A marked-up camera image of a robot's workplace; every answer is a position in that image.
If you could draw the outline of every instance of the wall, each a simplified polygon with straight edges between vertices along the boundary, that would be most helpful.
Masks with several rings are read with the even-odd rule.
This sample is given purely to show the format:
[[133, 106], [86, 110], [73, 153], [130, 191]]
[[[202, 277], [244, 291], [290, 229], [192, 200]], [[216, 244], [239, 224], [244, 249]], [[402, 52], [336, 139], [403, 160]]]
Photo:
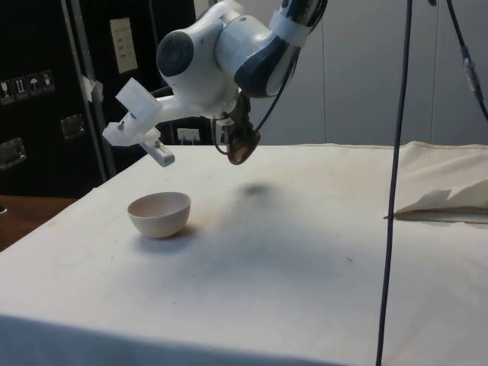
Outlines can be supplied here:
[[[269, 22], [278, 2], [240, 0]], [[488, 90], [483, 35], [486, 0], [454, 4], [465, 40]], [[405, 0], [330, 0], [290, 87], [268, 125], [264, 143], [391, 144], [400, 94]], [[467, 87], [447, 5], [414, 2], [411, 62], [403, 140], [488, 143], [488, 123]], [[258, 122], [270, 101], [253, 102]]]

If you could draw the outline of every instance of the white label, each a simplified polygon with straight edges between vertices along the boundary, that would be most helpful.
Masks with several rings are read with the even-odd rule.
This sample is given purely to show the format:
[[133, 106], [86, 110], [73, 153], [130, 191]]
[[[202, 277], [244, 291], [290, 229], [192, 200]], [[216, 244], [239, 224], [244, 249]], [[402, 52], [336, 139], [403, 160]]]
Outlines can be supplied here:
[[178, 140], [182, 142], [200, 141], [200, 130], [192, 128], [178, 128]]
[[119, 73], [137, 69], [136, 50], [134, 49], [130, 19], [111, 20], [110, 27], [114, 38], [115, 56], [117, 57]]

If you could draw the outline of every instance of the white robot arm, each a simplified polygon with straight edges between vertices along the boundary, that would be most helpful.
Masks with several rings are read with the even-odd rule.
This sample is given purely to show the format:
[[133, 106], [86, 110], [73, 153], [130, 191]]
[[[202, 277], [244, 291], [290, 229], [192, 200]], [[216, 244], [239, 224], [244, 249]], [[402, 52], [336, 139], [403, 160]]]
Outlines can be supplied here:
[[243, 163], [261, 137], [249, 122], [242, 95], [267, 98], [283, 91], [326, 5], [327, 0], [283, 0], [266, 27], [237, 2], [219, 2], [159, 45], [157, 66], [173, 95], [154, 98], [131, 80], [117, 96], [129, 113], [109, 124], [104, 137], [114, 146], [139, 143], [167, 166], [175, 158], [159, 142], [155, 125], [207, 117], [226, 127], [229, 160]]

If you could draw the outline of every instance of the white bowl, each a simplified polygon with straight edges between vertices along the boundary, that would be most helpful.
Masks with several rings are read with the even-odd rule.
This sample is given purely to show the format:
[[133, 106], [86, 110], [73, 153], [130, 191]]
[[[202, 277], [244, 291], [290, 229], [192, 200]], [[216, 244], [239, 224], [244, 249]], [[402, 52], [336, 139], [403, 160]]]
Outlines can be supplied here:
[[180, 232], [190, 217], [189, 196], [177, 192], [156, 193], [128, 207], [130, 220], [143, 235], [166, 238]]

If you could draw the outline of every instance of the black cable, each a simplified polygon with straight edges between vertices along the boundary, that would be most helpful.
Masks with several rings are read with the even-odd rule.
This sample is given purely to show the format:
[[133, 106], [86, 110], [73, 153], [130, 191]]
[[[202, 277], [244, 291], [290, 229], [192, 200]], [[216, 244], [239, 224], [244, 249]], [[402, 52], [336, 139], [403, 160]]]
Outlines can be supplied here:
[[217, 121], [216, 120], [211, 120], [210, 121], [210, 128], [212, 129], [212, 140], [213, 140], [213, 145], [215, 146], [215, 148], [217, 149], [217, 151], [219, 153], [221, 153], [222, 155], [225, 155], [225, 156], [228, 156], [229, 153], [223, 151], [218, 142], [217, 142]]
[[271, 113], [273, 113], [276, 104], [278, 104], [278, 102], [280, 101], [281, 95], [283, 94], [284, 89], [286, 88], [288, 82], [290, 81], [290, 76], [295, 70], [295, 67], [297, 66], [299, 57], [300, 57], [300, 49], [297, 49], [290, 61], [290, 65], [288, 66], [287, 72], [284, 75], [283, 84], [281, 84], [279, 92], [276, 94], [276, 97], [274, 97], [273, 103], [271, 103], [271, 107], [268, 109], [268, 112], [266, 112], [265, 116], [261, 120], [261, 123], [256, 128], [256, 132], [259, 132], [263, 128], [265, 123], [268, 121], [269, 116], [271, 116]]
[[400, 144], [402, 139], [403, 111], [405, 108], [406, 86], [409, 75], [410, 59], [410, 35], [412, 30], [412, 6], [413, 0], [406, 1], [406, 29], [403, 45], [403, 71], [400, 92], [400, 104], [396, 119], [395, 143], [393, 148], [393, 168], [391, 173], [390, 202], [388, 204], [388, 233], [387, 254], [384, 266], [383, 295], [381, 298], [380, 326], [378, 333], [378, 347], [376, 354], [376, 366], [381, 366], [383, 361], [384, 327], [387, 318], [388, 289], [390, 286], [391, 255], [393, 251], [393, 222], [395, 214], [395, 198], [397, 195], [398, 165], [400, 160]]
[[449, 14], [451, 15], [452, 24], [456, 30], [457, 40], [459, 40], [459, 45], [461, 46], [461, 55], [463, 56], [464, 68], [466, 70], [467, 79], [470, 83], [471, 91], [478, 100], [481, 108], [481, 112], [488, 122], [488, 111], [486, 110], [486, 105], [484, 102], [483, 91], [481, 90], [480, 79], [478, 78], [476, 69], [474, 68], [473, 60], [471, 59], [470, 51], [464, 42], [463, 34], [461, 32], [461, 27], [459, 27], [458, 17], [456, 16], [456, 11], [452, 5], [452, 0], [446, 0], [448, 3]]
[[454, 11], [454, 6], [452, 5], [452, 1], [447, 0], [447, 3], [449, 8], [449, 14], [451, 15], [451, 19], [454, 24], [454, 29], [456, 30], [459, 44], [461, 45], [461, 47], [466, 47], [466, 44], [464, 43], [463, 34], [461, 33], [461, 28], [459, 27], [458, 17], [456, 16], [456, 12]]
[[[316, 26], [322, 20], [323, 15], [326, 11], [327, 2], [328, 2], [328, 0], [320, 0], [319, 1], [311, 19], [310, 19], [310, 23], [308, 24], [308, 26], [312, 28], [312, 31], [316, 28]], [[258, 127], [255, 129], [256, 132], [259, 132], [263, 128], [263, 126], [268, 121], [268, 118], [273, 113], [273, 110], [275, 109], [276, 104], [278, 104], [278, 102], [280, 101], [281, 95], [283, 94], [284, 89], [286, 88], [288, 82], [290, 81], [290, 77], [293, 75], [295, 69], [297, 68], [299, 58], [300, 58], [300, 48], [297, 48], [297, 50], [295, 51], [294, 55], [291, 58], [290, 65], [288, 66], [286, 74], [284, 75], [283, 84], [281, 85], [280, 90], [276, 94], [276, 97], [274, 97], [273, 103], [271, 103], [271, 106], [268, 109], [268, 112], [266, 112], [266, 115], [262, 118]]]
[[483, 116], [485, 116], [486, 120], [488, 121], [488, 111], [486, 110], [485, 104], [481, 101], [480, 102], [481, 111], [483, 112]]

